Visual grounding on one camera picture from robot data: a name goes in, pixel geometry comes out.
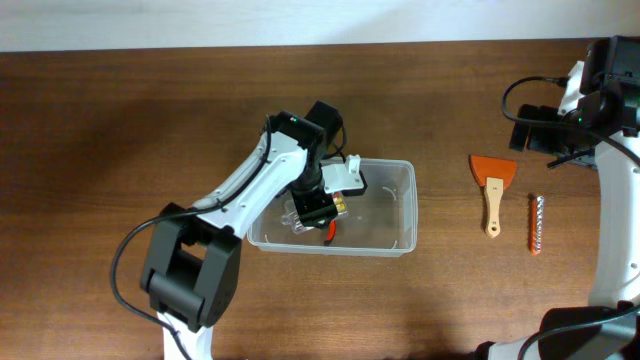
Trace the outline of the red handled pliers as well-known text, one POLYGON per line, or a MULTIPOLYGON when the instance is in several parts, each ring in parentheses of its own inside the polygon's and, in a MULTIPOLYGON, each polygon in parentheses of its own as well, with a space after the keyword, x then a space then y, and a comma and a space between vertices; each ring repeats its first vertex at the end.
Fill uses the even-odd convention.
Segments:
POLYGON ((327 233, 326 238, 325 238, 325 240, 324 240, 324 242, 323 242, 323 244, 324 244, 325 246, 330 246, 330 245, 331 245, 331 243, 333 242, 333 240, 334 240, 334 238, 335 238, 336 230, 337 230, 336 221, 335 221, 335 220, 332 220, 332 221, 329 223, 328 233, 327 233))

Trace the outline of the orange scraper wooden handle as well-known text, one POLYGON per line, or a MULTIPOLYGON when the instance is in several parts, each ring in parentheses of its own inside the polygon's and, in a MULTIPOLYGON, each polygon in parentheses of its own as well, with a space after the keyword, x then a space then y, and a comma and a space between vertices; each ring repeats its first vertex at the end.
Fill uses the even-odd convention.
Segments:
POLYGON ((517 171, 517 163, 481 155, 469 157, 471 172, 483 189, 487 218, 485 233, 495 238, 501 233, 500 206, 504 191, 511 185, 517 171))

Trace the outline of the clear plastic container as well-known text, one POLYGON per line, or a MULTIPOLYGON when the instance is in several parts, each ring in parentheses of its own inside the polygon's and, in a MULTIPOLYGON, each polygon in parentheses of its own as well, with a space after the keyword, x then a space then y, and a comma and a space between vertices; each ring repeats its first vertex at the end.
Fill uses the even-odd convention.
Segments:
POLYGON ((294 234, 281 223, 289 193, 274 199, 249 229, 249 243, 262 251, 342 256, 400 257, 417 243, 418 200, 413 165, 404 160, 361 160, 367 190, 346 197, 348 215, 335 220, 336 235, 323 244, 328 228, 294 234))

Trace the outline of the orange bit holder strip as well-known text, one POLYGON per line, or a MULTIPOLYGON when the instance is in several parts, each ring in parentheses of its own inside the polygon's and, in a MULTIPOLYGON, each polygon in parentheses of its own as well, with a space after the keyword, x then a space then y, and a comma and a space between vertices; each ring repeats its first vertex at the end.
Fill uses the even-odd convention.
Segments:
POLYGON ((533 255, 538 255, 541 252, 544 203, 543 196, 531 197, 528 247, 533 255))

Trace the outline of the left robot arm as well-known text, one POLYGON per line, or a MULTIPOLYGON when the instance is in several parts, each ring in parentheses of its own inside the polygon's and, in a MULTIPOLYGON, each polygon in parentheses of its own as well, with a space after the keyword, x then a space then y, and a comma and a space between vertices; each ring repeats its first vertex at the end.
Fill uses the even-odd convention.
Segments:
POLYGON ((339 193, 362 194, 358 161, 328 165, 343 129, 339 111, 316 102, 304 116, 266 118, 258 145, 218 188, 183 208, 168 204, 139 225, 153 230, 140 279, 163 329, 167 359, 209 359, 213 327, 237 288, 242 240, 266 207, 290 194, 301 225, 331 228, 339 193))

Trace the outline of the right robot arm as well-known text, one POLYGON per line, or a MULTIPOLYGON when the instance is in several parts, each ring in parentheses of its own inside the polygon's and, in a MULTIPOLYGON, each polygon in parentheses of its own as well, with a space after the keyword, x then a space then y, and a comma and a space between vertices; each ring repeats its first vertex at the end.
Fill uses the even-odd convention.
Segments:
POLYGON ((554 156, 549 168, 595 170, 600 186, 598 261, 588 303, 553 308, 539 330, 485 342, 474 359, 636 359, 639 356, 639 41, 616 35, 589 45, 584 60, 552 83, 558 107, 524 104, 512 114, 509 146, 554 156))

